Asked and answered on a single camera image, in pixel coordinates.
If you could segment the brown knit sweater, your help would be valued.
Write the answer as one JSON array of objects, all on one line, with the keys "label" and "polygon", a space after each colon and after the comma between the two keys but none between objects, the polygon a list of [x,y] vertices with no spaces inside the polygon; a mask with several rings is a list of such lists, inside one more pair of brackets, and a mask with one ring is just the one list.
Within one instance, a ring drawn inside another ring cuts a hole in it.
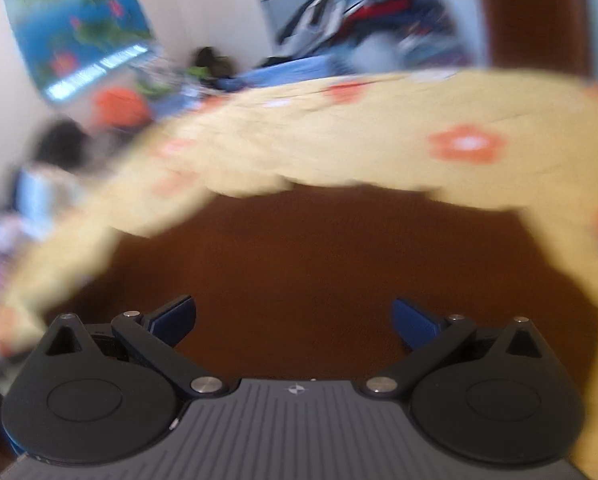
[{"label": "brown knit sweater", "polygon": [[62,310],[106,323],[183,295],[197,324],[180,352],[228,382],[384,370],[405,352],[390,323],[398,298],[492,328],[527,316],[578,386],[598,346],[598,308],[517,212],[370,186],[214,198],[159,235],[124,237]]}]

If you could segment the dark clothes at bedside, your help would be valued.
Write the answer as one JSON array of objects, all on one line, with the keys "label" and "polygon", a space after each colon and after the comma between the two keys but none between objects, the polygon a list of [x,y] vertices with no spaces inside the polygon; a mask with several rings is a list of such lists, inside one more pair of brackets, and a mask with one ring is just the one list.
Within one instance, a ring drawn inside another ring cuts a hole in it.
[{"label": "dark clothes at bedside", "polygon": [[[78,173],[90,161],[89,136],[77,122],[59,118],[37,138],[27,160],[9,182],[0,208],[0,286],[17,250],[48,237],[60,212],[80,195]],[[0,356],[5,353],[0,342]]]}]

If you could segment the pile of clothes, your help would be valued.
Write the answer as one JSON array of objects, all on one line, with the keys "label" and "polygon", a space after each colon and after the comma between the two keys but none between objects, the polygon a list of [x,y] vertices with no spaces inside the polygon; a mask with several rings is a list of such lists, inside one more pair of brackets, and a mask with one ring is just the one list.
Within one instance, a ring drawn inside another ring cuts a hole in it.
[{"label": "pile of clothes", "polygon": [[357,73],[473,64],[441,0],[305,0],[276,33],[261,67],[316,55]]}]

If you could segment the yellow floral bed quilt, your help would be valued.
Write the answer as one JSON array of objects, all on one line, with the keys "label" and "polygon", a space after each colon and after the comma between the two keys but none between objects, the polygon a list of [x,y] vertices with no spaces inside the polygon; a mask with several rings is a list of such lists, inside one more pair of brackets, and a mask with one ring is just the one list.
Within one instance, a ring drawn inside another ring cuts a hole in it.
[{"label": "yellow floral bed quilt", "polygon": [[[370,186],[515,211],[598,308],[598,84],[527,70],[425,70],[248,90],[150,129],[47,240],[19,255],[0,292],[4,350],[39,340],[62,305],[108,270],[124,237],[159,235],[219,196],[297,186]],[[587,422],[575,460],[598,479],[598,346],[578,388]]]}]

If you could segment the orange garment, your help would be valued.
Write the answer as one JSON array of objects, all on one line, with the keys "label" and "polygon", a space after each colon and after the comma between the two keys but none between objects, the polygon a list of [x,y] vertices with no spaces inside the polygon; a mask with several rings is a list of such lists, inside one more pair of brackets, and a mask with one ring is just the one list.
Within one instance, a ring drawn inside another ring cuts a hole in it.
[{"label": "orange garment", "polygon": [[138,129],[153,121],[144,98],[134,90],[112,87],[93,96],[94,124],[97,127]]}]

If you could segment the black bag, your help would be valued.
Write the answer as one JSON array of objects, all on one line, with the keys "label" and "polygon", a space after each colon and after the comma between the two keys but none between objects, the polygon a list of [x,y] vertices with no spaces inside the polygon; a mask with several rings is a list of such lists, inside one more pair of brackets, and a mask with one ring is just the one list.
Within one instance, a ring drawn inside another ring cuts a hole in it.
[{"label": "black bag", "polygon": [[236,76],[233,61],[212,47],[195,50],[188,62],[188,73],[199,79],[224,79]]}]

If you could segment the blue quilted blanket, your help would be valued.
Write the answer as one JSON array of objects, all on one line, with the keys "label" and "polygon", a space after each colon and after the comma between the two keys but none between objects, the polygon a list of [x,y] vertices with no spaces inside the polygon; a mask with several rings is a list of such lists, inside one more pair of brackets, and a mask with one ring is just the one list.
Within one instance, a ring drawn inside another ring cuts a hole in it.
[{"label": "blue quilted blanket", "polygon": [[221,91],[237,92],[246,88],[270,88],[353,74],[354,71],[337,56],[316,55],[311,58],[301,58],[273,66],[255,68],[235,77],[220,78],[217,80],[217,86]]}]

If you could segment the brown wooden door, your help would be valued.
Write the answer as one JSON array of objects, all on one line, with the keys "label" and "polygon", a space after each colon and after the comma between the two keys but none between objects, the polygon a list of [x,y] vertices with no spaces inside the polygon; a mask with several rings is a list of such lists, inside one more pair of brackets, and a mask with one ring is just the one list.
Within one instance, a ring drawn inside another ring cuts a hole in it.
[{"label": "brown wooden door", "polygon": [[587,0],[482,0],[493,66],[591,75]]}]

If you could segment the grey framed panel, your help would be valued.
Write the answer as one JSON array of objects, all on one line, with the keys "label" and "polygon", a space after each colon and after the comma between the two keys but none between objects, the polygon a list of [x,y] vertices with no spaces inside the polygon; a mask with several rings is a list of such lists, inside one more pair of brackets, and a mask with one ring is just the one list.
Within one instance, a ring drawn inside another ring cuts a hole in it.
[{"label": "grey framed panel", "polygon": [[308,0],[259,0],[273,47],[278,45],[277,36]]}]

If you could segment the lotus flower wall poster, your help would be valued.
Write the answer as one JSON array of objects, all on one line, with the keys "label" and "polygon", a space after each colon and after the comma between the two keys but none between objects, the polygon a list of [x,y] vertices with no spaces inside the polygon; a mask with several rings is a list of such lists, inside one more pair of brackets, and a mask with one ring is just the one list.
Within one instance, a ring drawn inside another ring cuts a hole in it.
[{"label": "lotus flower wall poster", "polygon": [[155,37],[138,0],[4,0],[26,69],[61,103],[150,52]]}]

